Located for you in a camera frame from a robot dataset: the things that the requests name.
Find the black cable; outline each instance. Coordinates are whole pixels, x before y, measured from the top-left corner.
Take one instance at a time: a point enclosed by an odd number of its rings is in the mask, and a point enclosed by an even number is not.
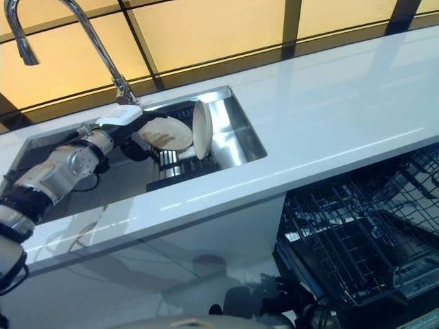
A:
[[[331,303],[328,304],[322,311],[322,314],[320,315],[320,320],[318,322],[318,329],[324,329],[327,326],[329,313],[331,312],[331,306]]]
[[[95,174],[95,177],[96,177],[96,183],[95,183],[95,185],[93,185],[92,187],[90,187],[90,188],[86,188],[86,189],[84,189],[84,190],[75,190],[75,189],[73,189],[73,190],[71,190],[72,192],[89,192],[89,191],[91,191],[91,190],[94,190],[95,188],[97,188],[97,186],[99,185],[99,174],[98,173],[94,173]]]
[[[27,267],[27,265],[24,264],[23,269],[25,270],[25,274],[23,275],[23,277],[19,281],[17,281],[15,284],[13,284],[11,287],[9,287],[8,289],[1,291],[0,296],[4,296],[7,293],[10,293],[11,291],[13,291],[15,288],[17,288],[20,284],[22,284],[27,279],[27,277],[29,276],[29,267]]]

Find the white countertop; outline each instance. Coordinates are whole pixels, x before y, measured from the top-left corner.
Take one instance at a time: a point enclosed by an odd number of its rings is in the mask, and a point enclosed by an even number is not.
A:
[[[439,27],[430,27],[142,97],[142,104],[153,104],[230,86],[268,155],[116,202],[105,211],[44,223],[23,244],[27,263],[38,268],[80,257],[67,251],[96,219],[87,253],[439,141],[438,45]],[[26,138],[94,119],[115,106],[1,135],[0,173],[7,172]]]

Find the chrome faucet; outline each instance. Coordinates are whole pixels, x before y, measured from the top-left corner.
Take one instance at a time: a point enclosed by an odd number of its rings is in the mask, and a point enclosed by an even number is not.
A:
[[[17,14],[17,6],[20,0],[5,0],[5,13],[8,23],[11,27],[12,33],[14,34],[16,43],[19,47],[19,53],[26,65],[38,65],[39,61],[35,56],[29,42],[26,39],[25,32],[21,27],[19,17]],[[59,0],[65,4],[69,9],[76,15],[88,38],[95,46],[97,52],[104,61],[107,69],[112,75],[112,81],[117,88],[116,102],[123,104],[135,104],[138,105],[139,101],[132,92],[128,81],[123,77],[122,74],[117,70],[115,63],[111,60],[110,55],[108,55],[102,41],[97,36],[97,33],[93,26],[90,24],[87,16],[85,15],[82,8],[74,0]]]

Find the plate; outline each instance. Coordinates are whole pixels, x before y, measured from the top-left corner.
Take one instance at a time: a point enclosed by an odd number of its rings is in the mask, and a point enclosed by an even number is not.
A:
[[[192,131],[182,121],[167,117],[155,118],[139,130],[140,137],[158,149],[179,151],[192,144]]]
[[[205,158],[212,148],[213,126],[209,106],[197,101],[193,108],[193,146],[198,159]]]

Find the dishwasher basket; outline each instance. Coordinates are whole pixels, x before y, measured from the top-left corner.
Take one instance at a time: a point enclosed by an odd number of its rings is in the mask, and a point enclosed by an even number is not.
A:
[[[347,304],[438,286],[439,145],[290,191],[281,233]]]

